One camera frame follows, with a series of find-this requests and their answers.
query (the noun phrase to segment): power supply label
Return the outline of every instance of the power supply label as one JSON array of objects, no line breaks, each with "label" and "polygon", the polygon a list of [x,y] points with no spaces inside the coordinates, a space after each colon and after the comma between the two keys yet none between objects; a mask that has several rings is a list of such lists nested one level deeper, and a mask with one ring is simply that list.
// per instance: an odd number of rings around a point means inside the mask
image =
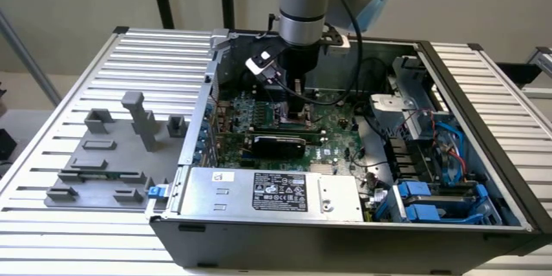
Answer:
[{"label": "power supply label", "polygon": [[255,173],[253,208],[267,211],[308,211],[304,175]]}]

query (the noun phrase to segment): sticker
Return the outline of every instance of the sticker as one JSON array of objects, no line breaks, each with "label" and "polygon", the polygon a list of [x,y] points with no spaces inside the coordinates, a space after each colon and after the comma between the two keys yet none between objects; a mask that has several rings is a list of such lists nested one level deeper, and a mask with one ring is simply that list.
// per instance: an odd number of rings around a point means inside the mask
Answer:
[{"label": "sticker", "polygon": [[253,208],[308,212],[304,175],[255,173]]},{"label": "sticker", "polygon": [[212,181],[215,182],[232,182],[233,172],[232,171],[215,171]]}]

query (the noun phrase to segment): green circuit board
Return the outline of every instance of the green circuit board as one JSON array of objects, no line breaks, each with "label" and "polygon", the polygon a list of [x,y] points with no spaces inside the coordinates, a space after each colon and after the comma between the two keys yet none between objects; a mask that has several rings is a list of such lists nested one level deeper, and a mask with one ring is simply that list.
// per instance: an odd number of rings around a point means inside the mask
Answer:
[{"label": "green circuit board", "polygon": [[[337,92],[321,91],[319,100],[331,101],[336,96]],[[353,105],[311,106],[309,123],[283,123],[276,120],[277,114],[273,113],[280,103],[255,101],[247,93],[236,96],[232,102],[235,109],[227,117],[237,120],[239,125],[233,126],[232,132],[217,135],[219,167],[309,171],[312,164],[329,164],[335,173],[349,174],[345,149],[353,154],[361,148],[359,133],[353,129]],[[304,156],[281,160],[255,158],[248,150],[248,140],[260,135],[305,139]]]}]

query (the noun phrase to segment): white wall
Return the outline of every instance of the white wall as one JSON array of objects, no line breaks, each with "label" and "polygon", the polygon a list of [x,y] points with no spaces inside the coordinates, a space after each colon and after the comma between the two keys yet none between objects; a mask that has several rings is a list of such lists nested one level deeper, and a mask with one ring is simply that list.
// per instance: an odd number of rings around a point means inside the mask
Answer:
[{"label": "white wall", "polygon": [[[177,28],[221,27],[221,0],[171,0]],[[389,0],[377,37],[480,43],[500,61],[552,46],[551,0]],[[155,0],[0,0],[40,66],[79,74],[116,25],[160,27]],[[277,0],[236,0],[236,27],[264,29]],[[24,71],[0,40],[0,70]]]}]

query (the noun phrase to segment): slotted aluminum surface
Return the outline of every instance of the slotted aluminum surface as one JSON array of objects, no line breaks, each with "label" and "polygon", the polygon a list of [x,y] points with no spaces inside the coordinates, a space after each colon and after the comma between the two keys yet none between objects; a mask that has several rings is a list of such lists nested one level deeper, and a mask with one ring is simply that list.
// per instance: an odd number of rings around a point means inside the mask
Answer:
[{"label": "slotted aluminum surface", "polygon": [[[131,29],[127,35],[112,35],[0,181],[1,275],[243,275],[181,269],[140,212],[51,209],[43,203],[56,170],[65,166],[84,134],[88,109],[119,109],[113,117],[129,118],[117,100],[125,90],[137,89],[157,119],[169,113],[189,116],[193,85],[209,59],[208,32]],[[549,275],[551,258],[547,246],[525,257],[499,257],[465,275]]]},{"label": "slotted aluminum surface", "polygon": [[552,216],[552,125],[487,54],[467,45],[433,48],[513,165]]}]

